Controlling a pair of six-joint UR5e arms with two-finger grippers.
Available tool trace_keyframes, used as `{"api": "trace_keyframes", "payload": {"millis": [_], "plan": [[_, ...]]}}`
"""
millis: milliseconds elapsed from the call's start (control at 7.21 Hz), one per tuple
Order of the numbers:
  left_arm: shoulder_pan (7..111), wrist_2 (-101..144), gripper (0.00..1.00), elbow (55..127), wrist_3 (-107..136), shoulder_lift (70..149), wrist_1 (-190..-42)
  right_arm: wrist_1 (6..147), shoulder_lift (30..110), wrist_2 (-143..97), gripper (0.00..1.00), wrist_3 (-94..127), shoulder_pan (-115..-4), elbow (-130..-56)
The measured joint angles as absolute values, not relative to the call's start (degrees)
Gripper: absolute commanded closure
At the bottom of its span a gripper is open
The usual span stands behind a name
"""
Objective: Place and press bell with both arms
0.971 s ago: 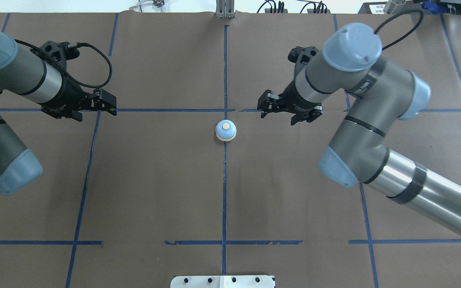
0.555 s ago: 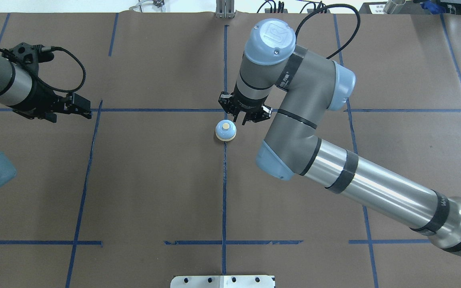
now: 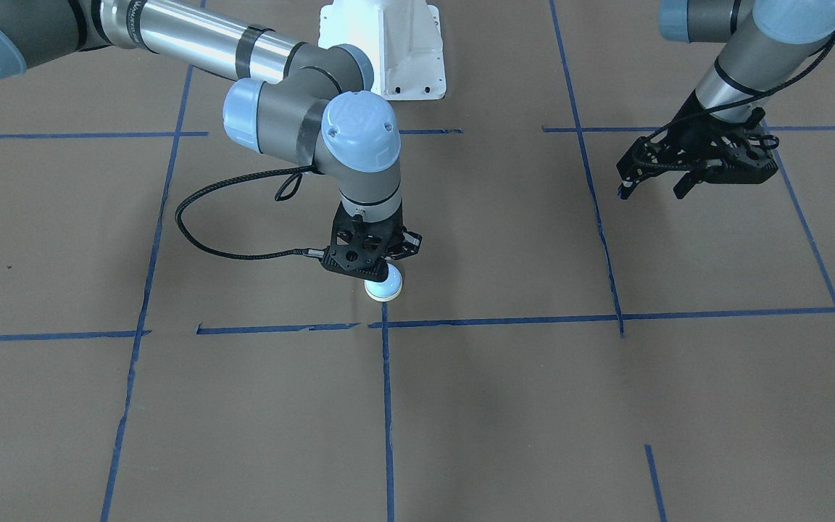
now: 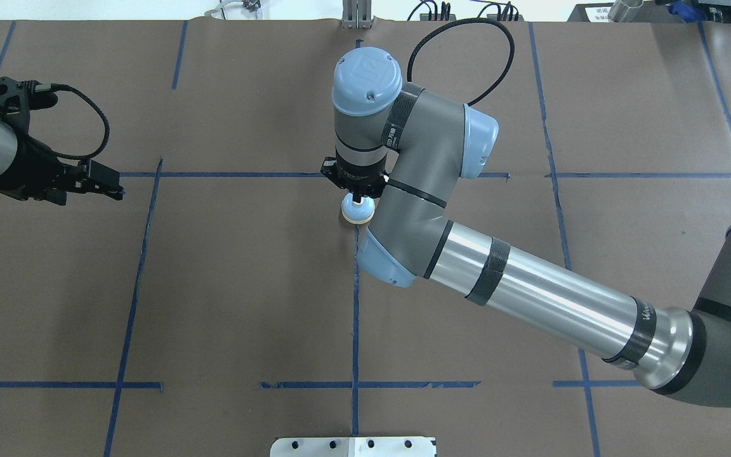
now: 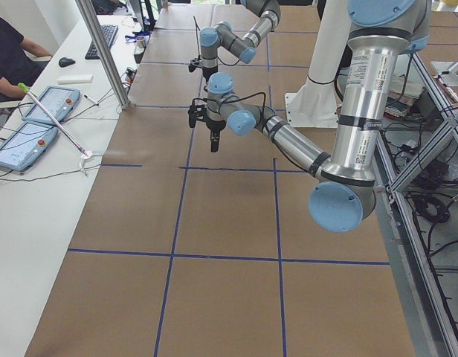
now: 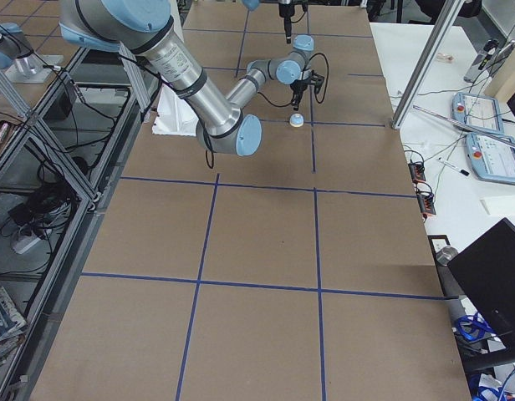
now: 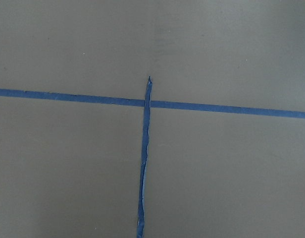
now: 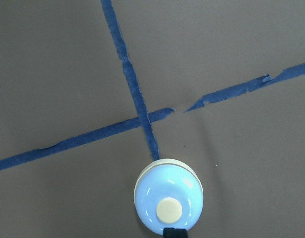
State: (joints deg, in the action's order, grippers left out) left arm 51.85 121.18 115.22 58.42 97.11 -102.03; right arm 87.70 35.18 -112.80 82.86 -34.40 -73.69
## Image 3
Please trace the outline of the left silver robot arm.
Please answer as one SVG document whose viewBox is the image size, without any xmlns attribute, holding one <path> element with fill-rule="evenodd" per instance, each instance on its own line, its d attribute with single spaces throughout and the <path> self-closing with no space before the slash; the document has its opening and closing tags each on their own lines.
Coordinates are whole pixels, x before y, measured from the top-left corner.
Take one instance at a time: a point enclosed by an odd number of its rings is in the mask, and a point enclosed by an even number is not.
<svg viewBox="0 0 835 522">
<path fill-rule="evenodd" d="M 638 138 L 620 158 L 620 198 L 668 172 L 682 174 L 677 199 L 702 183 L 769 181 L 779 140 L 763 129 L 763 105 L 835 46 L 835 1 L 662 1 L 658 26 L 667 40 L 723 48 L 660 140 Z"/>
</svg>

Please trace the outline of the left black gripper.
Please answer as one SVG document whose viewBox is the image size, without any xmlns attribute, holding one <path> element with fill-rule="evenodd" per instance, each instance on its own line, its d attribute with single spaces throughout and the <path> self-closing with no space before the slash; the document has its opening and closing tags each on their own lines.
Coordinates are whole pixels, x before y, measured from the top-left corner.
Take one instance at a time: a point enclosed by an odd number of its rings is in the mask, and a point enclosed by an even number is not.
<svg viewBox="0 0 835 522">
<path fill-rule="evenodd" d="M 682 178 L 673 186 L 673 194 L 677 199 L 686 198 L 696 185 L 705 183 L 702 176 L 712 159 L 710 142 L 731 132 L 763 130 L 763 116 L 765 110 L 754 108 L 751 115 L 739 122 L 722 121 L 714 115 L 706 115 L 697 96 L 690 95 L 664 130 L 662 140 L 653 142 L 649 136 L 641 136 L 617 162 L 622 178 L 618 197 L 628 199 L 639 183 L 655 176 L 682 172 Z"/>
</svg>

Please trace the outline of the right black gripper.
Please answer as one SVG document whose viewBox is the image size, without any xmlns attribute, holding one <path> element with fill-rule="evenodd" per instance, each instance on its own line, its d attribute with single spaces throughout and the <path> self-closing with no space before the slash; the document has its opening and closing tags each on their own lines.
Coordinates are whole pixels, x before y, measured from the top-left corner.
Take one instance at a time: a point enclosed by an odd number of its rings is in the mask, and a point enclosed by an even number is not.
<svg viewBox="0 0 835 522">
<path fill-rule="evenodd" d="M 398 208 L 391 217 L 380 221 L 365 221 L 364 215 L 349 214 L 344 206 L 338 206 L 333 219 L 332 234 L 337 229 L 351 229 L 354 232 L 365 232 L 380 236 L 384 242 L 385 259 L 404 259 L 414 257 L 420 251 L 422 237 L 413 231 L 408 231 L 403 223 L 403 209 Z"/>
</svg>

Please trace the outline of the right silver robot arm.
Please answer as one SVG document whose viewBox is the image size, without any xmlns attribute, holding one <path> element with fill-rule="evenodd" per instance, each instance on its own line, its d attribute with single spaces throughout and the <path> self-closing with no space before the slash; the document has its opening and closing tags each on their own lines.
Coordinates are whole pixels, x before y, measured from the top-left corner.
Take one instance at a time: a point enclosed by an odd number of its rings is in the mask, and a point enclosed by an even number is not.
<svg viewBox="0 0 835 522">
<path fill-rule="evenodd" d="M 321 49 L 181 1 L 0 1 L 0 80 L 109 46 L 229 80 L 228 138 L 293 165 L 278 201 L 306 173 L 336 179 L 331 247 L 308 257 L 350 268 L 417 254 L 421 237 L 403 223 L 396 115 L 372 92 L 371 63 L 358 47 Z"/>
</svg>

